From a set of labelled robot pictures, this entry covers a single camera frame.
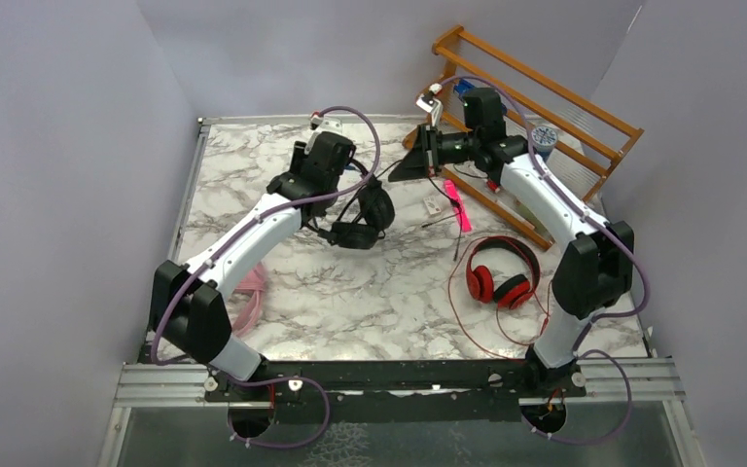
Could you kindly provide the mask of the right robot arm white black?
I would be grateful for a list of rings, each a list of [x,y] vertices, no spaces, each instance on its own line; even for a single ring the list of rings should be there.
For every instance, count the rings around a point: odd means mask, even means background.
[[[556,310],[544,334],[526,354],[524,387],[545,396],[561,382],[559,369],[573,363],[575,351],[594,318],[629,292],[633,280],[632,228],[612,223],[577,198],[534,152],[530,136],[508,133],[497,90],[472,88],[462,96],[466,131],[445,133],[437,126],[443,104],[435,84],[416,105],[431,118],[418,126],[391,182],[417,180],[447,164],[472,162],[490,181],[528,208],[562,253],[551,290]]]

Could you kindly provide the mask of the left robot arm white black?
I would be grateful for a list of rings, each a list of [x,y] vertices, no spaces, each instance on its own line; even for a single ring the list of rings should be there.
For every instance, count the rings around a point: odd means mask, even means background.
[[[234,334],[226,298],[278,243],[334,203],[355,151],[350,139],[329,131],[296,142],[290,168],[271,179],[224,237],[184,265],[171,260],[159,265],[151,297],[154,340],[167,340],[198,363],[228,374],[241,398],[262,395],[263,357]]]

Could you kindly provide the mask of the black blue headphones with cable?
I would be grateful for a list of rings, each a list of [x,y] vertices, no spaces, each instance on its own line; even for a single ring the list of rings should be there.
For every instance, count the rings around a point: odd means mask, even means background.
[[[392,199],[375,175],[352,199],[358,202],[359,213],[350,222],[341,221],[350,206],[349,201],[329,230],[319,228],[315,220],[304,226],[332,246],[353,250],[372,249],[394,222]]]

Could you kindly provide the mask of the pink headphones with cable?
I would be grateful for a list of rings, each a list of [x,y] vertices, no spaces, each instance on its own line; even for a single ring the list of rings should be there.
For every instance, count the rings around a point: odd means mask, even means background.
[[[262,315],[263,302],[267,293],[267,271],[262,263],[257,263],[237,284],[233,290],[235,294],[249,297],[246,305],[240,311],[231,328],[237,337],[246,335]]]

